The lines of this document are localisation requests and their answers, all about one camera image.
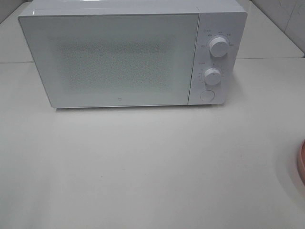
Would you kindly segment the round white door button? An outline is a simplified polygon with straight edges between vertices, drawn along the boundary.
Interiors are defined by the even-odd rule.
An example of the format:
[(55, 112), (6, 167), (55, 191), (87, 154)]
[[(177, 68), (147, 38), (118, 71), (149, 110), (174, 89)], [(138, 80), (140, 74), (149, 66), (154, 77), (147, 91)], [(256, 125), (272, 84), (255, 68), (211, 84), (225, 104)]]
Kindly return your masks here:
[(210, 104), (210, 102), (214, 99), (215, 93), (211, 90), (206, 90), (201, 93), (200, 99), (204, 104)]

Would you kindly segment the pink round plate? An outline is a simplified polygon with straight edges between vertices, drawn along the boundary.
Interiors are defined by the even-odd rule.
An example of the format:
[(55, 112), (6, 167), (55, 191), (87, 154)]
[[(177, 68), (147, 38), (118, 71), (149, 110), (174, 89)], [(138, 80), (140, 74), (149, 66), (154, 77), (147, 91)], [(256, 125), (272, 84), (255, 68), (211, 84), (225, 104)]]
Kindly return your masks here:
[(305, 141), (302, 142), (298, 156), (297, 169), (303, 183), (305, 183)]

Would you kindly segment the white microwave door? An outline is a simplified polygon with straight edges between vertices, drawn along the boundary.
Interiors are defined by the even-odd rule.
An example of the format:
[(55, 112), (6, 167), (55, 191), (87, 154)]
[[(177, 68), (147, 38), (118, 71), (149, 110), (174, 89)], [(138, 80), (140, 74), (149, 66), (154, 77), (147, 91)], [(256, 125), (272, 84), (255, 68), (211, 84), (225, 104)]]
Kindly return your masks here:
[(54, 108), (188, 103), (197, 14), (39, 16), (19, 22)]

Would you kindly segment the white lower timer knob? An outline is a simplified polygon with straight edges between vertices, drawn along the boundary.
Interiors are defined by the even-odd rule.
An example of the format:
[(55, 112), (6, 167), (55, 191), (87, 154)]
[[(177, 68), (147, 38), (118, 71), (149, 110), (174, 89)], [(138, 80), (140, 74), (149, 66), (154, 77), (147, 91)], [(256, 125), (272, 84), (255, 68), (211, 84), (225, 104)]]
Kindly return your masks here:
[(202, 78), (205, 84), (209, 86), (217, 85), (221, 82), (221, 72), (217, 68), (209, 68), (205, 70), (202, 74)]

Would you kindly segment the white upper power knob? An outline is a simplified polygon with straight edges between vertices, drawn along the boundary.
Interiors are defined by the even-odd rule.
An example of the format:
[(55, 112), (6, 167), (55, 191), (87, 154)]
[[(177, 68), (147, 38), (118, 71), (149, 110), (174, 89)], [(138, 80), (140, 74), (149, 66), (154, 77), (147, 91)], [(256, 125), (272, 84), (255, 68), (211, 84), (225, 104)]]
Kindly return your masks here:
[(207, 47), (213, 57), (220, 58), (228, 53), (229, 40), (222, 35), (213, 36), (207, 42)]

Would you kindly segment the white microwave oven body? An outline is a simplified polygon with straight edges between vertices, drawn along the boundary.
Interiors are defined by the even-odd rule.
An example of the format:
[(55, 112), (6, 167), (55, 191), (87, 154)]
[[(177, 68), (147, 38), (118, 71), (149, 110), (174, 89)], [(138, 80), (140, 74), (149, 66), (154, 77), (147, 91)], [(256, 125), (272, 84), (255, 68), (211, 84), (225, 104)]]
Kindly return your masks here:
[[(189, 98), (184, 105), (206, 105), (200, 99), (206, 90), (215, 93), (210, 104), (224, 103), (247, 19), (247, 12), (234, 0), (34, 0), (18, 20), (20, 17), (39, 16), (163, 14), (199, 16)], [(217, 35), (229, 40), (228, 53), (220, 58), (213, 57), (207, 47), (207, 42)], [(205, 84), (202, 74), (209, 68), (220, 70), (219, 84)]]

